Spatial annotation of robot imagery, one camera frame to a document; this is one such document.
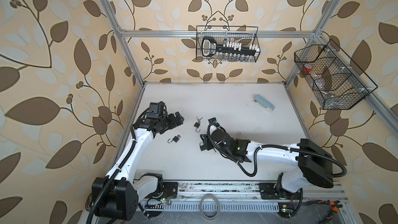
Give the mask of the black padlock with keys top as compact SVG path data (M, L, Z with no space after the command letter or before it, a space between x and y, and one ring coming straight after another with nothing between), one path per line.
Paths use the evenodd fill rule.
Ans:
M194 124L195 131L196 131L197 133L199 133L199 132L201 131L201 129L200 129L201 120L202 120L202 118L197 117L197 121L196 121L196 123Z

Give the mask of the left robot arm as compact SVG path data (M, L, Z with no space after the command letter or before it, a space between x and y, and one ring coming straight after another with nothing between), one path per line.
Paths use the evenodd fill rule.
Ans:
M164 102L150 103L131 126L129 141L111 170L92 184L92 206L87 217L90 224L95 216L130 221L140 202L152 194L163 192L163 176L146 173L134 181L137 166L145 150L157 134L164 134L184 122L179 112L168 113Z

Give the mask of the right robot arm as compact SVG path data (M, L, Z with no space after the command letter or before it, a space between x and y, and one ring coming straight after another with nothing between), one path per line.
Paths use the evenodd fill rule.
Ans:
M210 122L206 133L201 134L200 138L202 151L218 151L249 177L257 175L259 161L292 166L292 170L278 175L276 192L296 193L307 186L333 188L333 180L347 174L345 165L309 139L301 139L299 143L291 145L233 139L216 121Z

